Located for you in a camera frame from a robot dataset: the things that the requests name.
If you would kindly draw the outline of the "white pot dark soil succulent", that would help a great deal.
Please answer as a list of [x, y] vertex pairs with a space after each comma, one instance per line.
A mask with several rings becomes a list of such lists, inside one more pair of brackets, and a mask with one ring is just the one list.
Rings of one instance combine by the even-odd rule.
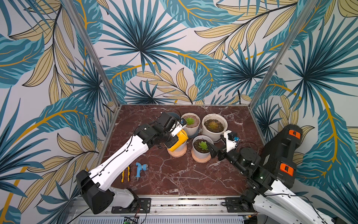
[[206, 163], [211, 159], [208, 148], [209, 143], [213, 144], [213, 141], [205, 135], [198, 135], [194, 138], [191, 153], [195, 161], [199, 163]]

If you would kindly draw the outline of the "yellow watering can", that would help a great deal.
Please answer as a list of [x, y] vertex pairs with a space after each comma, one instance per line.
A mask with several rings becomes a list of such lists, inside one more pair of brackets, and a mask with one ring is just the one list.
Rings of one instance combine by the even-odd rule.
[[179, 148], [181, 145], [183, 145], [187, 140], [188, 136], [184, 130], [179, 131], [174, 137], [170, 137], [170, 139], [164, 143], [166, 148], [174, 152], [177, 148]]

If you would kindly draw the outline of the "white ribbed pot green succulent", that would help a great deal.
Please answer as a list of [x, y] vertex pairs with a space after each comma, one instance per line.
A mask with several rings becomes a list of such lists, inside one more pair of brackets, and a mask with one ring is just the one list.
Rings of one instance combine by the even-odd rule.
[[194, 113], [185, 113], [182, 118], [186, 121], [184, 131], [189, 138], [194, 138], [199, 134], [200, 118]]

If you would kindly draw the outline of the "large white round pot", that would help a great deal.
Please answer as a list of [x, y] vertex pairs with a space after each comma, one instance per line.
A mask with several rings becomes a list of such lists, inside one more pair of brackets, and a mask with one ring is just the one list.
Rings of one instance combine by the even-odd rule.
[[227, 130], [228, 124], [224, 117], [218, 114], [208, 114], [202, 119], [202, 134], [213, 142], [218, 142]]

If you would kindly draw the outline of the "white pot pink soil succulent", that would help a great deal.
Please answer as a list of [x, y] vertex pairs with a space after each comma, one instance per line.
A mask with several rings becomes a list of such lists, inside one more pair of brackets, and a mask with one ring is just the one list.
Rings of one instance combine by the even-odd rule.
[[182, 157], [187, 152], [187, 142], [183, 143], [181, 146], [179, 146], [174, 151], [167, 150], [168, 153], [173, 157]]

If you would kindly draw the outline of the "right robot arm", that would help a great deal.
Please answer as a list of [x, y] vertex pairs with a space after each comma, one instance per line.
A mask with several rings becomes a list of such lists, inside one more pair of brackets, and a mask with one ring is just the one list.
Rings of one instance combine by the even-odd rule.
[[230, 130], [221, 135], [226, 144], [218, 148], [209, 143], [212, 158], [228, 160], [247, 178], [249, 188], [240, 197], [222, 203], [229, 213], [257, 212], [281, 224], [343, 224], [339, 217], [319, 212], [308, 199], [291, 191], [296, 177], [293, 161], [301, 145], [303, 130], [287, 125], [264, 146], [262, 155], [250, 147], [237, 149], [239, 138]]

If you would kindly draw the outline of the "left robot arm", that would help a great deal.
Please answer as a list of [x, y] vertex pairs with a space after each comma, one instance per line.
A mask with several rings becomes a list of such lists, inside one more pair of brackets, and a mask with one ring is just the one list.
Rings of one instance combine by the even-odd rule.
[[151, 147], [163, 143], [168, 150], [176, 150], [188, 140], [185, 127], [185, 119], [162, 112], [155, 121], [135, 128], [129, 140], [109, 159], [91, 171], [80, 171], [76, 175], [77, 187], [92, 213], [102, 213], [114, 200], [119, 202], [119, 207], [136, 210], [137, 195], [130, 189], [115, 190], [112, 183]]

